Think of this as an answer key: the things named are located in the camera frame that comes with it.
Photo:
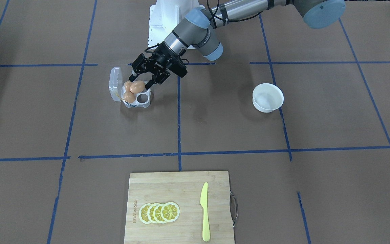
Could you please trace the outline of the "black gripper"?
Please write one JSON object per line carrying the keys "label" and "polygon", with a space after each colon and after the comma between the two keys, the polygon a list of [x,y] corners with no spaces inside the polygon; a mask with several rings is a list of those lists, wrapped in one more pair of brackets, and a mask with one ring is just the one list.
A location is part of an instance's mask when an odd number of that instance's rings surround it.
{"label": "black gripper", "polygon": [[146,57],[144,54],[139,54],[131,64],[132,74],[129,80],[134,82],[141,74],[153,74],[145,85],[146,90],[149,90],[155,84],[161,85],[170,76],[169,72],[181,78],[188,73],[187,63],[184,63],[184,59],[176,54],[164,41],[147,47],[144,52],[151,54],[151,56]]}

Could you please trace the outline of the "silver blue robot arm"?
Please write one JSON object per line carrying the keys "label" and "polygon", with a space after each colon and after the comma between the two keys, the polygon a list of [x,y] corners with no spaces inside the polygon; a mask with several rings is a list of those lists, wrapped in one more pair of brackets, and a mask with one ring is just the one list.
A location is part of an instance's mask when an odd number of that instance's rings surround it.
{"label": "silver blue robot arm", "polygon": [[343,0],[232,0],[215,8],[191,9],[172,29],[167,37],[153,46],[150,57],[140,54],[132,63],[134,82],[141,74],[152,74],[145,89],[162,84],[170,74],[184,77],[187,60],[182,56],[194,47],[209,61],[217,60],[223,53],[223,45],[217,39],[215,29],[229,23],[237,23],[258,17],[263,11],[276,6],[293,5],[312,29],[322,29],[339,20],[345,12]]}

